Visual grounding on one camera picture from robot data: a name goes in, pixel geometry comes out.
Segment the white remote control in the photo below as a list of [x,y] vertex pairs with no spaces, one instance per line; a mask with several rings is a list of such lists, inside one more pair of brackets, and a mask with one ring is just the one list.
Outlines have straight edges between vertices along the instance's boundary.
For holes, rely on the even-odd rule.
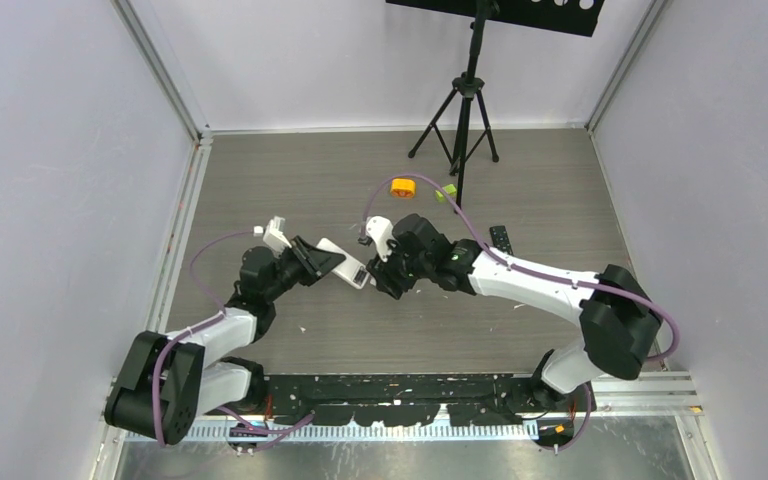
[[359,260],[327,238],[320,239],[316,247],[344,256],[344,260],[332,270],[333,274],[357,290],[361,290],[366,286],[370,276],[366,271],[365,265]]

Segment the black remote control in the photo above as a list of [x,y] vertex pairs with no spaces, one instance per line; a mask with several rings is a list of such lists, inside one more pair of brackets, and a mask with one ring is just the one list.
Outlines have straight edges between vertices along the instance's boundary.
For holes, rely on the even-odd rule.
[[512,256],[512,244],[507,228],[504,225],[495,225],[491,226],[488,231],[493,247],[506,255]]

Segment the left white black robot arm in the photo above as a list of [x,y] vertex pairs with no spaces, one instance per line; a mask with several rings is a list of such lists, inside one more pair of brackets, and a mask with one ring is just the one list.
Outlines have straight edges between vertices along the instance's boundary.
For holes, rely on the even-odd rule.
[[216,314],[171,333],[135,337],[107,398],[106,424],[166,446],[183,440],[198,416],[221,407],[258,412],[267,398],[263,368],[231,352],[265,336],[281,295],[315,284],[348,258],[299,236],[279,251],[246,250],[232,295]]

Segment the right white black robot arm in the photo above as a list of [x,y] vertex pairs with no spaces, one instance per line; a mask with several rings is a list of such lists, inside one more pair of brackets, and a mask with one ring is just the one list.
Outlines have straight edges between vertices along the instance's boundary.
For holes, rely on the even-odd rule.
[[397,223],[370,217],[361,241],[376,248],[367,270],[377,290],[394,299],[424,279],[449,292],[516,301],[577,326],[578,339],[548,351],[529,380],[532,400],[544,410],[558,409],[601,375],[637,379],[662,325],[639,283],[617,265],[580,272],[529,262],[474,239],[450,241],[418,214]]

